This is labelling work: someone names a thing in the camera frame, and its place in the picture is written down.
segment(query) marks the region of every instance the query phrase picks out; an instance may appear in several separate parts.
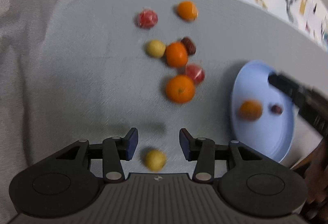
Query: light blue tray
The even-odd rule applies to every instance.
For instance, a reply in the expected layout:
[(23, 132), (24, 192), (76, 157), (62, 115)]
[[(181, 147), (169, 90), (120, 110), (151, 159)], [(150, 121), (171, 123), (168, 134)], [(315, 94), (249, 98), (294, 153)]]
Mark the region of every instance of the light blue tray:
[[(239, 72), (231, 94), (231, 123), (236, 140), (276, 162), (288, 153), (294, 133), (293, 104), (289, 97), (269, 85), (268, 75), (275, 70), (261, 61), (248, 62)], [(256, 99), (263, 104), (263, 115), (257, 121), (238, 117), (243, 101)], [(282, 115), (271, 113), (271, 105), (282, 105)]]

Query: tangerine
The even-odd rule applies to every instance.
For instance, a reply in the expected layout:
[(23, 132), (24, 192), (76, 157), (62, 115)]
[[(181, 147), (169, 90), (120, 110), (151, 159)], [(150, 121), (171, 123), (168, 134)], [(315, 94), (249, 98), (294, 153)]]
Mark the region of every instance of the tangerine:
[(195, 86), (188, 76), (178, 75), (167, 83), (165, 93), (171, 101), (183, 104), (192, 100), (195, 95)]
[(175, 42), (166, 48), (166, 61), (171, 67), (183, 67), (188, 62), (188, 53), (181, 42)]
[(177, 7), (177, 13), (185, 21), (194, 21), (198, 16), (198, 10), (192, 1), (183, 1)]
[(246, 100), (239, 108), (239, 116), (248, 121), (255, 121), (262, 116), (262, 103), (258, 100)]

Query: table surface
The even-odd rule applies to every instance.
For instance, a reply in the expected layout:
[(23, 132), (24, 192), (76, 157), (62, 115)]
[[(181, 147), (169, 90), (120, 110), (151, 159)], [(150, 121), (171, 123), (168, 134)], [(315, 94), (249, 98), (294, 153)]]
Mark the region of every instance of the table surface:
[[(179, 129), (228, 143), (230, 92), (247, 60), (261, 59), (328, 93), (327, 54), (291, 26), (236, 0), (192, 0), (199, 17), (185, 23), (173, 11), (180, 1), (1, 1), (3, 220), (15, 214), (7, 193), (11, 178), (78, 139), (100, 143), (137, 127), (135, 156), (122, 162), (126, 173), (148, 172), (141, 158), (152, 148), (168, 155), (163, 173), (191, 173), (195, 163), (183, 157)], [(151, 30), (139, 29), (133, 21), (144, 7), (159, 16)], [(147, 57), (144, 44), (184, 36), (196, 43), (190, 61), (204, 67), (206, 79), (192, 102), (176, 105), (163, 93), (176, 70)], [(307, 129), (296, 120), (297, 138)], [(100, 175), (101, 163), (94, 162), (92, 171)], [(224, 163), (218, 162), (215, 174), (224, 171)]]

